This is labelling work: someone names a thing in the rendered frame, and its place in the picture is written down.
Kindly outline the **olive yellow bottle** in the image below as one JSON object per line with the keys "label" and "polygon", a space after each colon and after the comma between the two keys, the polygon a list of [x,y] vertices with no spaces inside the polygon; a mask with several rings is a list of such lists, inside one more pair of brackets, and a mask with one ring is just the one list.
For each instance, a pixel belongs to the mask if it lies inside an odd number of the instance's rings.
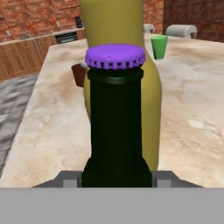
{"label": "olive yellow bottle", "polygon": [[[80,0],[80,10],[90,47],[103,44],[144,46],[143,0]],[[151,57],[142,66],[143,157],[158,168],[162,86]]]}

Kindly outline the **white paper towel roll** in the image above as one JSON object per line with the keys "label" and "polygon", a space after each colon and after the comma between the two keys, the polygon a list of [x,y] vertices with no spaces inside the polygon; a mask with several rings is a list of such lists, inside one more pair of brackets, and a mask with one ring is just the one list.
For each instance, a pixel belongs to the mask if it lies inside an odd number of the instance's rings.
{"label": "white paper towel roll", "polygon": [[195,39],[198,29],[192,24],[172,24],[167,27],[165,34],[173,37]]}
{"label": "white paper towel roll", "polygon": [[155,32],[155,26],[153,24],[144,24],[143,25],[143,30],[146,33],[154,33]]}

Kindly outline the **dark bottle with purple cap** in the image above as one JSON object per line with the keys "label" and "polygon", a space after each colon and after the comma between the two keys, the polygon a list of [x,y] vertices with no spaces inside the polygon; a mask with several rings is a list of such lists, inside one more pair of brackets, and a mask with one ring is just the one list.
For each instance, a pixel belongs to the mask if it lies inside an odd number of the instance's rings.
{"label": "dark bottle with purple cap", "polygon": [[141,80],[144,49],[107,44],[87,49],[91,157],[84,187],[151,187],[142,156]]}

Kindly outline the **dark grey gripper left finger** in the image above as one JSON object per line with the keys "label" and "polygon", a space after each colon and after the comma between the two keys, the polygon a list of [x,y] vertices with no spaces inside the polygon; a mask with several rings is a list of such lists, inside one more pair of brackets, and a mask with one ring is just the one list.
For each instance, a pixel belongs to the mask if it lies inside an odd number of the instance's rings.
{"label": "dark grey gripper left finger", "polygon": [[61,171],[54,179],[38,185],[50,188],[77,188],[81,187],[81,171]]}

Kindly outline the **brown cup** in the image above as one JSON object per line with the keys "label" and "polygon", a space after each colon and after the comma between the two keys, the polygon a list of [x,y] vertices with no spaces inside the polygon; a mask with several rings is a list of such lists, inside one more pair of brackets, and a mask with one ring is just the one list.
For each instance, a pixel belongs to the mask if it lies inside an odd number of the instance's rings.
{"label": "brown cup", "polygon": [[80,64],[76,64],[72,66],[72,71],[76,85],[83,88],[87,69],[82,67]]}

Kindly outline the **black oven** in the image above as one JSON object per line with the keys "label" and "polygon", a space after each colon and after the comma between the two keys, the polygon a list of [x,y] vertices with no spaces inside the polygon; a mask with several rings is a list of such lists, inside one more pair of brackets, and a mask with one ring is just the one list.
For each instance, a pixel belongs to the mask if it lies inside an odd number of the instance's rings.
{"label": "black oven", "polygon": [[58,44],[64,44],[67,42],[76,41],[78,39],[78,36],[76,31],[72,31],[55,35],[55,38]]}

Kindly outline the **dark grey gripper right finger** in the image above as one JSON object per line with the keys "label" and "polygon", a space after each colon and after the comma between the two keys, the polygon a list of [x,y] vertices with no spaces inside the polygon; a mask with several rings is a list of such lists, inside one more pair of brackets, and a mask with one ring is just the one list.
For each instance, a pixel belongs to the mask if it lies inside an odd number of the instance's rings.
{"label": "dark grey gripper right finger", "polygon": [[152,186],[156,188],[198,187],[194,183],[180,179],[173,171],[152,171]]}

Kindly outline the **wooden cupboard run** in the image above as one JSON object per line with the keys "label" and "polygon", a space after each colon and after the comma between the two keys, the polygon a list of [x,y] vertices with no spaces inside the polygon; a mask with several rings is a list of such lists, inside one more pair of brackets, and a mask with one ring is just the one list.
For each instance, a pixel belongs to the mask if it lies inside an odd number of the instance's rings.
{"label": "wooden cupboard run", "polygon": [[75,28],[44,36],[0,43],[0,81],[39,72],[49,47],[58,44],[55,35],[65,32],[77,32],[77,40],[86,37],[83,28]]}

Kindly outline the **green cup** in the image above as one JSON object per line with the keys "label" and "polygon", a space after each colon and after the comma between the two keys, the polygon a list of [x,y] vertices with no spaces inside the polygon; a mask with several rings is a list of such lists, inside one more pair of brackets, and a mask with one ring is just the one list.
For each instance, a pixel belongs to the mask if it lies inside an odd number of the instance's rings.
{"label": "green cup", "polygon": [[159,35],[151,38],[152,51],[155,60],[162,60],[164,58],[167,41],[168,37],[166,35]]}

